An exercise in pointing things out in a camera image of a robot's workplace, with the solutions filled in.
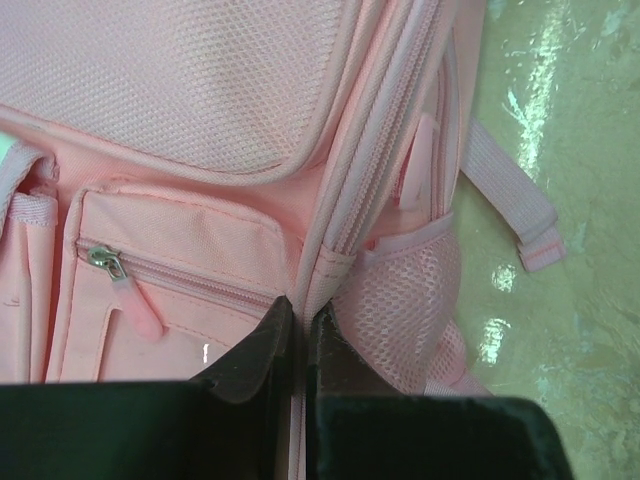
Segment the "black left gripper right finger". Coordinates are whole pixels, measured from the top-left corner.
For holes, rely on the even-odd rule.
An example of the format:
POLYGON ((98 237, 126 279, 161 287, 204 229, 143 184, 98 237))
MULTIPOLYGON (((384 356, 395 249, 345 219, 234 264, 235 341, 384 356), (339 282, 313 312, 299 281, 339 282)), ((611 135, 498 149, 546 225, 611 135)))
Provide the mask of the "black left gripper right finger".
POLYGON ((307 369, 309 479, 570 479, 559 434, 514 397, 404 395, 339 333, 313 320, 307 369))

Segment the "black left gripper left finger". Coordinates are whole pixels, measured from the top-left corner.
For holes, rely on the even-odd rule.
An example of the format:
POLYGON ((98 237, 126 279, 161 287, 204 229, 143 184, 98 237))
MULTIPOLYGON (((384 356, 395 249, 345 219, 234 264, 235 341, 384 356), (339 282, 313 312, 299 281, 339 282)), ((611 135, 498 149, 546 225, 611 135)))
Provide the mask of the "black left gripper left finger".
POLYGON ((186 381, 10 385, 1 390, 5 479, 283 479, 293 312, 186 381))

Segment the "pink student backpack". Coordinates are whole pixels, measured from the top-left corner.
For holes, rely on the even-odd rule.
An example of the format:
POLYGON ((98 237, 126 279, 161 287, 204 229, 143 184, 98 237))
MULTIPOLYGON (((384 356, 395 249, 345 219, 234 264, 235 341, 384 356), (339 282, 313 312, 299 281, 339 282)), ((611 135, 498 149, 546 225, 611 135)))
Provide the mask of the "pink student backpack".
POLYGON ((491 395, 455 323, 465 176, 525 269, 545 194, 471 116, 482 1, 5 1, 1 390, 186 381, 292 307, 286 477, 330 304, 404 395, 491 395))

